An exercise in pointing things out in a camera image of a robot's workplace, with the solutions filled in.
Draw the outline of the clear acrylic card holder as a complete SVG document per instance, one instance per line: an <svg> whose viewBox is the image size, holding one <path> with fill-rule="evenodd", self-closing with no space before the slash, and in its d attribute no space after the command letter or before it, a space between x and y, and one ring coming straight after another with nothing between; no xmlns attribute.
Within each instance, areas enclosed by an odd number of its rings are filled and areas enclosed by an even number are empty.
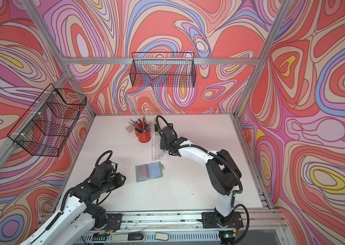
<svg viewBox="0 0 345 245"><path fill-rule="evenodd" d="M152 161L165 161L167 160L167 151L160 149L161 138L158 133L152 133L151 137L152 144Z"/></svg>

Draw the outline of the red card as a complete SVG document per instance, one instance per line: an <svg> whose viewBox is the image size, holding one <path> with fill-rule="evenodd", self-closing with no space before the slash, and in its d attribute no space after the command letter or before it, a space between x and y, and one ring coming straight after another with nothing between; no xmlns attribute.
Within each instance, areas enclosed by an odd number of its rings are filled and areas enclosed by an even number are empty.
<svg viewBox="0 0 345 245"><path fill-rule="evenodd" d="M147 164L139 165L137 168L137 175L138 175L139 181L149 179L148 165Z"/></svg>

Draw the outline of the mint green card wallet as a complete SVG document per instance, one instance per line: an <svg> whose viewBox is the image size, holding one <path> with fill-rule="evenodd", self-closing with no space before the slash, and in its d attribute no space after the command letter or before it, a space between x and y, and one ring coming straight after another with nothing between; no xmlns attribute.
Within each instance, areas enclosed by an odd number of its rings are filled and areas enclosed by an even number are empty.
<svg viewBox="0 0 345 245"><path fill-rule="evenodd" d="M163 177L164 166L161 164L160 161L148 163L147 165L148 165L148 171L149 171L149 179L143 180L143 181L149 181L149 180L153 180L153 179L157 179L157 178ZM135 167L136 181L137 182L143 182L143 181L139 181L139 179L138 179L138 175L137 175L137 168L138 168L138 166L139 165L137 165Z"/></svg>

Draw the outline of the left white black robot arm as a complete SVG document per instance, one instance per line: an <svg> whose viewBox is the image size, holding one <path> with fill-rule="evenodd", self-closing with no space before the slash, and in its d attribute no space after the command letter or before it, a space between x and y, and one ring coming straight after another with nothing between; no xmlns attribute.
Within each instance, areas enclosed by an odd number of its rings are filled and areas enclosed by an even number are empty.
<svg viewBox="0 0 345 245"><path fill-rule="evenodd" d="M102 153L91 174L67 190L56 212L21 244L72 245L88 231L105 228L106 210L98 201L102 194L122 187L126 180L110 160L112 154L112 150Z"/></svg>

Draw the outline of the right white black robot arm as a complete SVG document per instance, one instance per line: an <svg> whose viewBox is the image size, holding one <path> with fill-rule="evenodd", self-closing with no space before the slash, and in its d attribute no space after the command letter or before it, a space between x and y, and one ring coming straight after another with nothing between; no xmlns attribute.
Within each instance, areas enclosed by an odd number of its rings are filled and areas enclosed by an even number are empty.
<svg viewBox="0 0 345 245"><path fill-rule="evenodd" d="M240 229L243 222L235 212L235 195L243 192L242 173L224 149L216 152L193 144L184 137L179 137L172 123L161 116L155 118L155 130L160 136L160 149L171 156L188 158L207 170L212 187L217 192L214 211L203 212L199 222L205 229L234 227Z"/></svg>

